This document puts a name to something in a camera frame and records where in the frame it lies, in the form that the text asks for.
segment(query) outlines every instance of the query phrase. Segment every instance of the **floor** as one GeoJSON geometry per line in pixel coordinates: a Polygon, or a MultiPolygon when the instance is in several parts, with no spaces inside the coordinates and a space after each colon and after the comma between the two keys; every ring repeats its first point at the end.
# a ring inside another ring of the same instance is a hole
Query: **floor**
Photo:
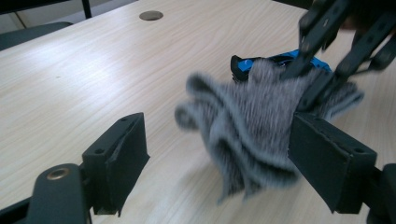
{"type": "MultiPolygon", "coordinates": [[[[96,7],[91,7],[91,12],[92,12],[93,16],[98,16],[100,14],[106,13],[106,12],[111,11],[118,7],[123,7],[123,6],[128,5],[135,1],[137,1],[137,0],[114,0],[114,1],[110,1],[110,2],[104,3],[102,5],[96,6],[96,7]]],[[[78,13],[75,13],[75,14],[72,14],[72,15],[69,15],[66,17],[62,17],[55,21],[69,21],[72,23],[77,23],[77,22],[84,21],[84,20],[85,20],[84,11],[80,11],[78,13]]]]}

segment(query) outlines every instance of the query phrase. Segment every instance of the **wood grain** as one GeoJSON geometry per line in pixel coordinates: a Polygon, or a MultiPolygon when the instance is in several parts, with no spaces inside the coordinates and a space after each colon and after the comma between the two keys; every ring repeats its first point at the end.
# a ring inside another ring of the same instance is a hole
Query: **wood grain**
{"type": "MultiPolygon", "coordinates": [[[[117,119],[144,112],[151,156],[122,216],[94,223],[363,223],[332,215],[302,179],[221,205],[219,172],[198,133],[174,120],[193,71],[231,81],[231,56],[271,56],[297,48],[304,11],[268,0],[144,0],[0,52],[0,208],[31,195],[51,166],[81,153],[117,119]],[[144,11],[163,18],[142,21],[144,11]]],[[[340,33],[318,56],[332,68],[349,50],[340,33]]],[[[355,78],[365,99],[335,125],[395,162],[396,65],[355,78]]]]}

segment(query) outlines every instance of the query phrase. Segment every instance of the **gray towel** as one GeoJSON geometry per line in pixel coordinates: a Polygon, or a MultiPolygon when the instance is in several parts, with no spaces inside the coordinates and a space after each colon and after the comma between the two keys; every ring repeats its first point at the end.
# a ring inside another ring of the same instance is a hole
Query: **gray towel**
{"type": "MultiPolygon", "coordinates": [[[[201,132],[223,178],[219,202],[241,190],[248,197],[266,187],[290,186],[299,177],[288,158],[292,115],[304,91],[325,71],[312,69],[304,77],[280,81],[283,71],[262,60],[244,83],[218,83],[200,73],[187,80],[192,100],[177,106],[176,121],[184,130],[201,132]]],[[[348,82],[313,112],[330,119],[362,97],[348,82]]]]}

